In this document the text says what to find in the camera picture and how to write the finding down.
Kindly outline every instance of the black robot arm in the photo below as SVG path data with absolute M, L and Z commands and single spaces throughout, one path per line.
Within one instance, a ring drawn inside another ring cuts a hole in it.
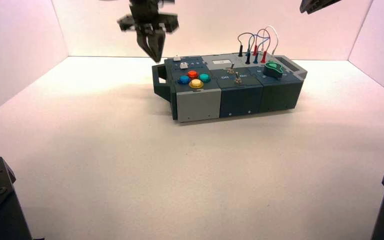
M 166 32 L 172 33 L 179 27 L 177 15 L 158 12 L 159 4 L 164 2 L 175 0 L 130 0 L 131 15 L 117 21 L 121 31 L 136 31 L 137 44 L 155 62 L 161 60 Z

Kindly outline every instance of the green button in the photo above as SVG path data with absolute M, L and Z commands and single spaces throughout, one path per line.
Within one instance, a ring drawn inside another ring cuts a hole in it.
M 203 82 L 203 83 L 208 83 L 210 81 L 210 76 L 206 73 L 203 73 L 201 75 L 199 75 L 199 79 Z
M 265 66 L 267 68 L 269 68 L 269 69 L 272 69 L 272 70 L 278 72 L 279 74 L 283 74 L 284 73 L 282 65 L 280 65 L 277 62 L 268 62 L 268 63 L 265 64 Z

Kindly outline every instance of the robotic arm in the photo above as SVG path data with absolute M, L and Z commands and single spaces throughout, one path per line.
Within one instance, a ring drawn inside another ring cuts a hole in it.
M 300 11 L 308 14 L 328 7 L 340 0 L 302 0 Z M 175 0 L 130 0 L 130 15 L 119 19 L 121 31 L 136 31 L 137 44 L 155 62 L 161 60 L 166 32 L 172 33 L 179 27 L 175 14 L 159 14 L 159 4 L 175 3 Z

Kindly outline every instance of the control box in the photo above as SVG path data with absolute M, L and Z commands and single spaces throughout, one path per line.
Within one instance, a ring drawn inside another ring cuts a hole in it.
M 295 108 L 307 71 L 283 55 L 267 54 L 265 63 L 249 59 L 238 53 L 168 58 L 152 67 L 154 92 L 170 102 L 179 122 Z

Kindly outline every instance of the round button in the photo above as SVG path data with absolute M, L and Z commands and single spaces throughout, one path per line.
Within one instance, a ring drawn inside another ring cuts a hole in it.
M 196 79 L 198 77 L 198 73 L 196 71 L 188 71 L 187 72 L 187 75 L 189 76 L 189 78 L 191 79 Z
M 201 79 L 201 81 L 203 81 L 204 83 L 208 83 L 210 81 L 210 76 L 206 73 L 203 73 L 199 75 L 199 79 Z
M 189 82 L 189 87 L 193 88 L 193 89 L 200 89 L 204 86 L 204 83 L 203 81 L 199 80 L 199 79 L 194 79 L 192 81 Z
M 188 84 L 191 79 L 188 76 L 180 76 L 179 80 L 177 81 L 179 84 Z

